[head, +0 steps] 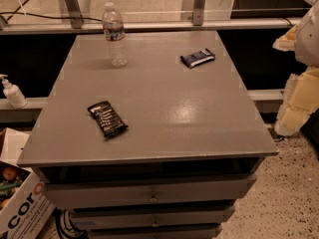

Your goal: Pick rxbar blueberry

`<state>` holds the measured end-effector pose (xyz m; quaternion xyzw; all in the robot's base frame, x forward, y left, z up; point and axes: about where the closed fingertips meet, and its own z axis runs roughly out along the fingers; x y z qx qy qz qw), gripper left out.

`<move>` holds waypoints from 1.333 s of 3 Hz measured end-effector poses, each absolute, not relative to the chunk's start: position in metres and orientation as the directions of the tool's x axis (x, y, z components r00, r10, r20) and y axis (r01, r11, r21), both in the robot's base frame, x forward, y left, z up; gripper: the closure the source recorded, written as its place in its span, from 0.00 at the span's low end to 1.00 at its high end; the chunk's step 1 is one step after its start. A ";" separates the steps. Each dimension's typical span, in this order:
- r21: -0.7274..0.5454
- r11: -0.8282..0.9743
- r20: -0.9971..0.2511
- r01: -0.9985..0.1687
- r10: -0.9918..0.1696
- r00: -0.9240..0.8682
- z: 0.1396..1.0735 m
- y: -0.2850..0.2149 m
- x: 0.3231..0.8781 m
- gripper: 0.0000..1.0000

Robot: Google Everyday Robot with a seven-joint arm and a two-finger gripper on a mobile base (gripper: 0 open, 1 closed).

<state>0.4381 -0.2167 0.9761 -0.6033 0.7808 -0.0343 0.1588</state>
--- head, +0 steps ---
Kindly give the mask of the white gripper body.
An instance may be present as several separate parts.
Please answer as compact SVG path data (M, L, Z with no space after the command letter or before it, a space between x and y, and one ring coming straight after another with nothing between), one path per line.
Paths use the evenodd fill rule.
M319 67L319 0L300 21L295 38L295 58L310 67Z

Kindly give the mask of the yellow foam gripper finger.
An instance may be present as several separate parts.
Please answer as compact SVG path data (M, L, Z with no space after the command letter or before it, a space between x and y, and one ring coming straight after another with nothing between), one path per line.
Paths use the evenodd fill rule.
M290 28L284 35L275 40L272 47L283 52L294 51L298 27L299 25L295 25Z
M277 114L275 132L283 136L293 135L318 109L319 68L308 67L300 76L291 74Z

